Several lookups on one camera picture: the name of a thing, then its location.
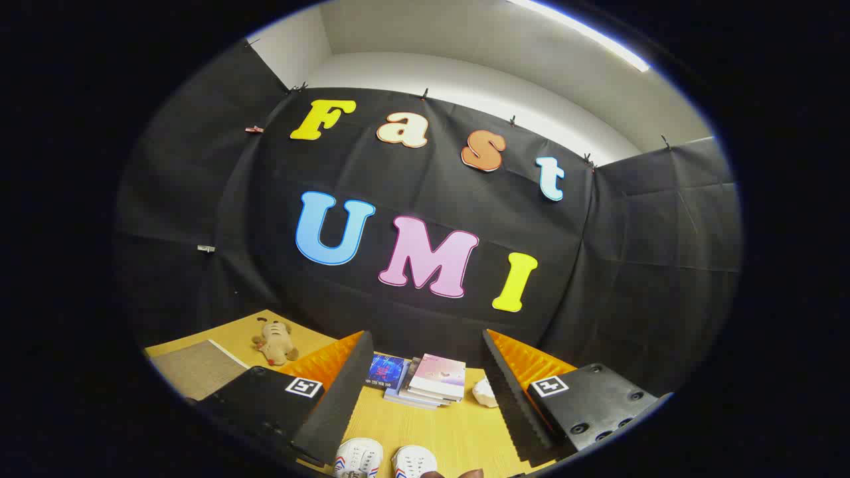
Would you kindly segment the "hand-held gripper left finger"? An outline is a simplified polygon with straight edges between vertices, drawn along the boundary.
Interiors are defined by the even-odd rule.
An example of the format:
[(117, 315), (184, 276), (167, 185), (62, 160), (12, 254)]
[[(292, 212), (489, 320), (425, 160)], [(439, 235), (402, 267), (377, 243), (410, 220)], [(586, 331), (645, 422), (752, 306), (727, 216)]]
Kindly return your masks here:
[(286, 465), (332, 465), (373, 361), (359, 331), (274, 371), (253, 366), (195, 408), (216, 426)]

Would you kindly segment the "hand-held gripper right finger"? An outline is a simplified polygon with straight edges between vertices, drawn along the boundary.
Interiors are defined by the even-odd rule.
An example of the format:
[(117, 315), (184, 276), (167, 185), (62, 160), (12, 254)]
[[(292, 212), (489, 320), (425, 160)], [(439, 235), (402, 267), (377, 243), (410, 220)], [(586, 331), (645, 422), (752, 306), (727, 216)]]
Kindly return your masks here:
[(576, 367), (491, 329), (483, 369), (521, 461), (537, 467), (602, 447), (668, 402), (607, 365)]

